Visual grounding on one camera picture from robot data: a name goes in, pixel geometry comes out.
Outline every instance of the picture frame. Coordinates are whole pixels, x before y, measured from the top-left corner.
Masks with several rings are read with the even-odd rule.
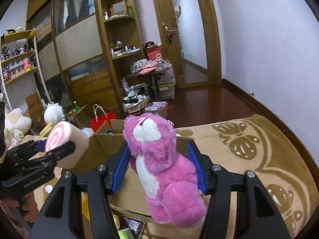
[[[112,15],[126,15],[127,14],[127,6],[125,0],[121,0],[120,2],[114,3],[111,6],[111,14]]]

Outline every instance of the white wall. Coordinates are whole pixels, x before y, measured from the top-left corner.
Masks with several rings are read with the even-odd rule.
[[[0,21],[0,34],[7,29],[26,28],[28,0],[14,0]],[[33,75],[27,75],[17,82],[7,86],[7,93],[12,108],[27,109],[25,98],[37,92]]]
[[[207,69],[204,26],[198,0],[177,0],[174,6],[181,6],[177,26],[184,58]]]
[[[214,2],[224,78],[254,92],[319,164],[319,23],[312,11],[304,0]]]
[[[143,43],[160,43],[159,27],[153,0],[135,0],[141,24]]]

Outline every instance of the metal screw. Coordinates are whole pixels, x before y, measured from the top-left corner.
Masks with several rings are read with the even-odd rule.
[[[220,171],[221,170],[221,166],[219,164],[214,164],[213,165],[213,170],[214,171]]]
[[[98,166],[98,171],[103,172],[106,169],[106,166],[104,164],[101,164]]]
[[[71,172],[65,172],[65,173],[63,174],[63,177],[64,177],[64,178],[69,178],[69,177],[71,177],[71,175],[72,175]]]
[[[249,171],[249,172],[247,172],[247,176],[249,178],[254,178],[256,176],[256,174],[254,172],[252,172],[252,171]]]

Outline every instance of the human hand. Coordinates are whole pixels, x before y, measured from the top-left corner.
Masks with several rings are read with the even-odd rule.
[[[2,198],[0,202],[7,207],[19,207],[19,202],[9,197]],[[29,192],[23,197],[22,209],[26,211],[26,214],[23,217],[24,220],[26,222],[34,223],[37,215],[39,214],[39,210],[34,199],[33,191]]]

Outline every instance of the red box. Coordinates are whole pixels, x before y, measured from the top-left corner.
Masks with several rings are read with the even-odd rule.
[[[146,53],[149,60],[155,60],[159,58],[164,59],[162,49],[157,45],[148,47],[146,49]]]

